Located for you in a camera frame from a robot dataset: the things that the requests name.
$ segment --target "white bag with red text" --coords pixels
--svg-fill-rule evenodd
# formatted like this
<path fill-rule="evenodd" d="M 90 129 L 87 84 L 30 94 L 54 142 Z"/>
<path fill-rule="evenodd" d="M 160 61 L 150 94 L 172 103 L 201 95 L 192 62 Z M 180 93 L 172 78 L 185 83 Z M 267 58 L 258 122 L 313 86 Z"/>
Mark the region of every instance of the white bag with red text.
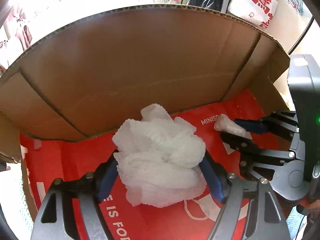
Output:
<path fill-rule="evenodd" d="M 256 26 L 268 28 L 277 5 L 276 0 L 231 0 L 228 11 Z"/>

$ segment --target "small white crumpled item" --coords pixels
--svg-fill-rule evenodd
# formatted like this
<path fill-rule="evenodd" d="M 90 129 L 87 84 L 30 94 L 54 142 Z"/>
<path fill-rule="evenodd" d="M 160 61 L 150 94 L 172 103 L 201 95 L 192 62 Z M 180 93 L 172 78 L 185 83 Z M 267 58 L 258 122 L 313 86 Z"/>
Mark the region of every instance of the small white crumpled item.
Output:
<path fill-rule="evenodd" d="M 252 139 L 252 136 L 247 132 L 243 127 L 237 125 L 235 122 L 231 121 L 229 117 L 225 114 L 219 115 L 216 123 L 214 124 L 214 129 L 219 132 L 228 132 L 232 133 L 247 139 Z M 223 143 L 228 154 L 231 154 L 235 150 L 231 149 L 230 145 Z"/>
<path fill-rule="evenodd" d="M 127 200 L 165 207 L 201 195 L 206 182 L 198 164 L 205 143 L 193 134 L 196 127 L 180 117 L 173 120 L 157 104 L 141 115 L 142 121 L 126 120 L 112 138 Z"/>

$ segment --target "bolt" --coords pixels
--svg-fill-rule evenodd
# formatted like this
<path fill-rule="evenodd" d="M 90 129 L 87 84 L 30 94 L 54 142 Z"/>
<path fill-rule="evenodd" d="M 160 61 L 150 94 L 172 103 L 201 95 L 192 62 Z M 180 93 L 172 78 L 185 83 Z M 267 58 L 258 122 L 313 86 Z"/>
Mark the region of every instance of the bolt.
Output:
<path fill-rule="evenodd" d="M 246 162 L 246 161 L 240 162 L 240 166 L 241 166 L 241 167 L 244 167 L 244 166 L 246 166 L 246 165 L 247 165 L 247 162 Z"/>
<path fill-rule="evenodd" d="M 87 179 L 92 179 L 92 178 L 93 178 L 93 172 L 92 172 L 92 171 L 87 172 L 87 173 L 85 174 L 85 177 L 86 177 Z"/>
<path fill-rule="evenodd" d="M 262 183 L 262 184 L 268 184 L 268 180 L 266 179 L 266 178 L 261 178 L 260 179 L 260 182 Z"/>
<path fill-rule="evenodd" d="M 233 172 L 228 172 L 227 176 L 228 176 L 229 179 L 235 179 L 236 178 L 236 174 L 233 173 Z"/>
<path fill-rule="evenodd" d="M 61 179 L 61 178 L 55 179 L 55 180 L 53 181 L 54 185 L 59 185 L 61 182 L 62 182 L 62 179 Z"/>

